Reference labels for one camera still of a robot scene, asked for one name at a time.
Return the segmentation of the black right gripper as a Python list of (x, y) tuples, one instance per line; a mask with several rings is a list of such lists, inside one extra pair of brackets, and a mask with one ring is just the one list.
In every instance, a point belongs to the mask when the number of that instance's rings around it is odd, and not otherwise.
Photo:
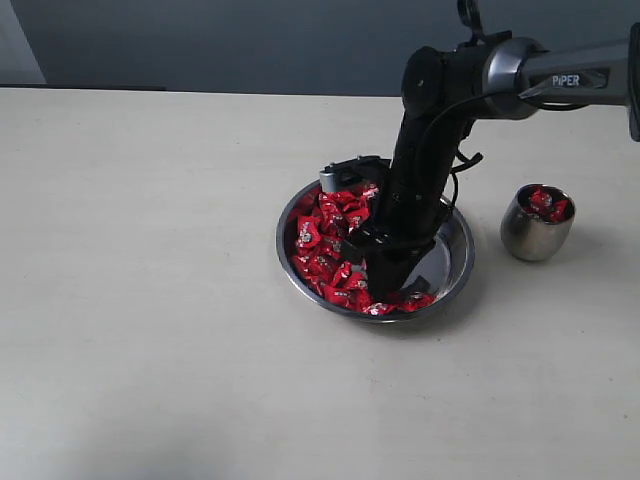
[(428, 292), (420, 264), (450, 216), (451, 208), (441, 201), (449, 176), (448, 169), (349, 169), (342, 174), (348, 186), (370, 180), (379, 187), (368, 219), (342, 241), (345, 259), (365, 261), (368, 292), (376, 302), (386, 302), (395, 292)]

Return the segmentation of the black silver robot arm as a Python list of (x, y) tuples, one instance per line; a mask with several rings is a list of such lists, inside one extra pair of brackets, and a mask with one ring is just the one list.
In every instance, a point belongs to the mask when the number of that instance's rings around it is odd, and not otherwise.
[(472, 36), (453, 51), (423, 47), (409, 58), (392, 159), (361, 157), (353, 164), (354, 175), (375, 183), (379, 192), (370, 217), (342, 251), (349, 261), (365, 264), (369, 293), (377, 301), (399, 292), (432, 249), (448, 216), (441, 195), (475, 121), (624, 106), (630, 136), (639, 138), (637, 24), (623, 40), (551, 52), (509, 31), (485, 34), (474, 1), (457, 7)]

